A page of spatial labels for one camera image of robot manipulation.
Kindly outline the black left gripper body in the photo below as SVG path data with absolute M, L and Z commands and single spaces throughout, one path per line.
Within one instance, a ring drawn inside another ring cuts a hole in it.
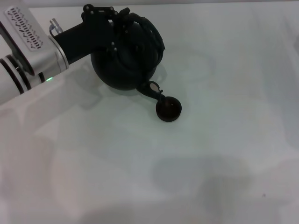
M 69 64 L 101 49 L 112 50 L 116 35 L 108 18 L 99 11 L 84 12 L 83 22 L 54 37 Z

